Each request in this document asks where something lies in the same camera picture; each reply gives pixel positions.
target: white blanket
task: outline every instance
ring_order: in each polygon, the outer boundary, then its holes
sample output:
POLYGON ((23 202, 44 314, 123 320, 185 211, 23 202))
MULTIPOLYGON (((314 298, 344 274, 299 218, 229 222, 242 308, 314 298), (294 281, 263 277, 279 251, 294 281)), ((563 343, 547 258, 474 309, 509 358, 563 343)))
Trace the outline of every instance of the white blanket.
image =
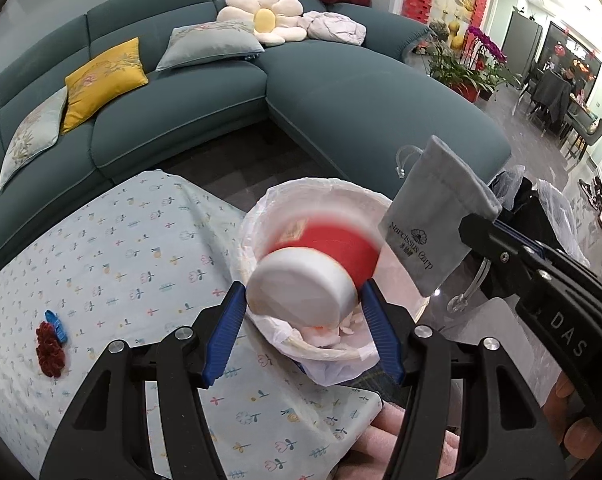
MULTIPOLYGON (((244 213, 188 181, 148 171, 111 189, 0 272, 0 435, 38 477, 79 385, 106 345, 160 341, 219 304, 244 213), (41 373, 34 330, 68 334, 60 379, 41 373)), ((147 383, 155 470, 170 477, 156 383, 147 383)), ((201 400, 228 478, 323 480, 379 413, 376 394, 316 386, 244 322, 225 374, 201 400)))
POLYGON ((299 27, 305 28, 313 40, 361 46, 366 39, 366 27, 336 12, 306 12, 299 18, 299 27))

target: red paper cup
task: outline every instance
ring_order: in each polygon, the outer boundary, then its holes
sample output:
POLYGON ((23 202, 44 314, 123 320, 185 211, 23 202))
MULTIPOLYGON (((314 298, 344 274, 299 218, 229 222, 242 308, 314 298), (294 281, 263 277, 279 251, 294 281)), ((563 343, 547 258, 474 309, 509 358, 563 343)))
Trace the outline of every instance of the red paper cup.
POLYGON ((344 215, 292 219, 271 238, 252 273, 248 305, 294 328, 336 328, 359 303, 381 246, 373 226, 344 215))

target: sofa armrest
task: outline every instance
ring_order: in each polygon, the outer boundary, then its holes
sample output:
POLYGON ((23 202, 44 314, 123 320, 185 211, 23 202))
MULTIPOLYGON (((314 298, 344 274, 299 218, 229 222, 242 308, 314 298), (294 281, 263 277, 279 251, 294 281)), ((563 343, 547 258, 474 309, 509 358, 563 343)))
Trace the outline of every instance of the sofa armrest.
POLYGON ((391 12, 352 4, 328 6, 330 12, 338 12, 361 23, 367 29, 363 46, 379 54, 403 61, 403 53, 412 50, 431 34, 427 25, 391 12))

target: teal sectional sofa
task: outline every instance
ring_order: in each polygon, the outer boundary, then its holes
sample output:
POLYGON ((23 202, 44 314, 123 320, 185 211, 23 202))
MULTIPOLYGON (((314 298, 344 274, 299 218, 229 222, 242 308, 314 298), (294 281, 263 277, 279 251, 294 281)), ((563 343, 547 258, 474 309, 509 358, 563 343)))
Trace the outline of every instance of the teal sectional sofa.
POLYGON ((395 152, 436 134, 488 181, 510 156, 499 128, 401 62, 422 24, 367 7, 300 0, 367 27, 363 47, 306 40, 155 72, 172 28, 214 21, 224 0, 110 0, 49 34, 0 74, 0 169, 19 123, 108 48, 140 38, 149 84, 110 102, 0 193, 0 269, 71 211, 188 148, 272 118, 330 174, 394 197, 395 152))

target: blue plastic item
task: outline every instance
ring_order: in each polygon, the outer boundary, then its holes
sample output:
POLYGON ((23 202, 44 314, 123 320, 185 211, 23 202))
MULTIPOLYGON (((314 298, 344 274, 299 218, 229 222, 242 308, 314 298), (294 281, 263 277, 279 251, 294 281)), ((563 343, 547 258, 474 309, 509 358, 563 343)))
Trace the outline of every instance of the blue plastic item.
POLYGON ((247 306, 245 287, 241 283, 234 282, 225 295, 223 303, 225 309, 207 342, 206 365, 201 373, 208 386, 214 384, 223 375, 230 352, 235 345, 236 335, 243 323, 247 306))
POLYGON ((54 331, 56 332, 56 337, 59 339, 59 343, 67 343, 67 335, 65 334, 65 330, 63 330, 63 325, 61 324, 61 320, 58 318, 58 316, 51 310, 46 310, 46 321, 54 327, 54 331))
POLYGON ((372 334, 372 339, 374 339, 377 346, 383 371, 392 377, 395 383, 402 384, 405 370, 403 370, 401 362, 401 345, 396 338, 390 321, 383 312, 371 280, 368 280, 361 287, 361 307, 372 334))

